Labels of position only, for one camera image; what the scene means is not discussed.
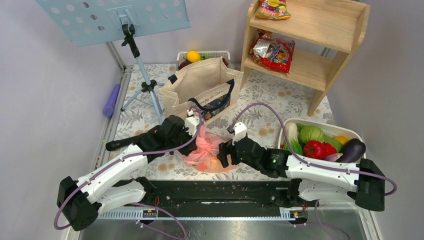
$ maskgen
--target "white basket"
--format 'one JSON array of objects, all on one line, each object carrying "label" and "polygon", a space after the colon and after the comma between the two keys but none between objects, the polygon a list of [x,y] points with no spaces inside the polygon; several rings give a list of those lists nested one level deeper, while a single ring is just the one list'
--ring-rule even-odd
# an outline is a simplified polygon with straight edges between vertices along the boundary
[{"label": "white basket", "polygon": [[[339,126],[333,126],[330,124],[326,124],[326,123],[320,123],[320,122],[316,122],[316,121],[308,121],[308,120],[304,120],[304,119],[300,119],[300,118],[289,118],[284,122],[284,126],[287,123],[295,123],[295,124],[302,124],[305,126],[315,126],[318,127],[320,129],[322,129],[322,131],[324,132],[325,135],[334,138],[336,136],[345,136],[348,139],[359,139],[361,142],[362,138],[354,131],[343,128],[343,127],[339,127]],[[279,138],[278,138],[278,148],[280,148],[281,143],[284,141],[284,136],[283,136],[283,129],[280,130],[279,132]]]},{"label": "white basket", "polygon": [[[209,56],[211,58],[220,58],[223,57],[227,63],[228,63],[228,68],[232,68],[231,65],[231,56],[230,53],[227,51],[198,51],[198,53],[200,54],[200,56]],[[180,52],[178,53],[178,55],[176,56],[176,69],[178,72],[178,67],[180,66],[180,64],[182,64],[185,60],[187,59],[187,52]]]}]

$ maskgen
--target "music stand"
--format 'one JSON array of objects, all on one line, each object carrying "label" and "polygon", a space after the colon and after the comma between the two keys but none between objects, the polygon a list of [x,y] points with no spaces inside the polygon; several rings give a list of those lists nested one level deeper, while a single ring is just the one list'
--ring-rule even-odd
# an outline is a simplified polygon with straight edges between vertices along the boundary
[{"label": "music stand", "polygon": [[154,92],[154,87],[161,84],[150,80],[134,37],[189,28],[185,0],[36,2],[77,47],[124,40],[122,46],[130,46],[145,82],[121,110],[125,110],[141,92],[149,92],[159,124],[162,124],[163,111]]}]

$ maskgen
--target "plastic bag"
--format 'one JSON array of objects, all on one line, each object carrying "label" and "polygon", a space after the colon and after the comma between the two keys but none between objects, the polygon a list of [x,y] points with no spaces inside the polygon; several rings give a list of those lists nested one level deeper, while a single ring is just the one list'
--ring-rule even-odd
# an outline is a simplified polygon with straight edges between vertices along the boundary
[{"label": "plastic bag", "polygon": [[256,16],[263,19],[289,19],[292,15],[287,12],[286,0],[260,0],[261,4]]},{"label": "plastic bag", "polygon": [[250,49],[254,63],[275,72],[290,72],[295,41],[273,38],[272,33],[258,29],[259,37]]},{"label": "plastic bag", "polygon": [[187,165],[195,166],[201,172],[221,173],[236,168],[231,164],[231,157],[228,155],[229,166],[223,168],[221,162],[217,159],[220,152],[219,145],[228,142],[231,138],[206,132],[206,124],[200,127],[200,132],[196,138],[197,149],[188,156],[183,155],[182,159]]}]

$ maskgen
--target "purple cylinder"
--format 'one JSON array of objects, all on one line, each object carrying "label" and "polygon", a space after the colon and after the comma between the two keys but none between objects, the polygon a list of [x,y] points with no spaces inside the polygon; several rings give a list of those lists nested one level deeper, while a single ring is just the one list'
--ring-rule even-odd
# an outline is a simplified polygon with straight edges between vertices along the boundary
[{"label": "purple cylinder", "polygon": [[106,106],[103,108],[103,115],[106,117],[110,117],[114,114],[115,104],[117,103],[119,90],[121,88],[120,84],[116,84],[112,90],[112,94],[110,94],[109,100],[107,101]]}]

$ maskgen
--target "red bell pepper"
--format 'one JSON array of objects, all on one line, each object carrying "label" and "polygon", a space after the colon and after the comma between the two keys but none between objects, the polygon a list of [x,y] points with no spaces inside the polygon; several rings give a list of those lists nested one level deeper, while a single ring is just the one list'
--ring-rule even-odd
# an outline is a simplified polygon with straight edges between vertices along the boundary
[{"label": "red bell pepper", "polygon": [[313,159],[324,159],[326,155],[326,147],[319,141],[311,140],[305,144],[303,147],[303,152],[305,156]]},{"label": "red bell pepper", "polygon": [[337,153],[336,148],[334,148],[330,143],[324,143],[324,147],[326,157]]}]

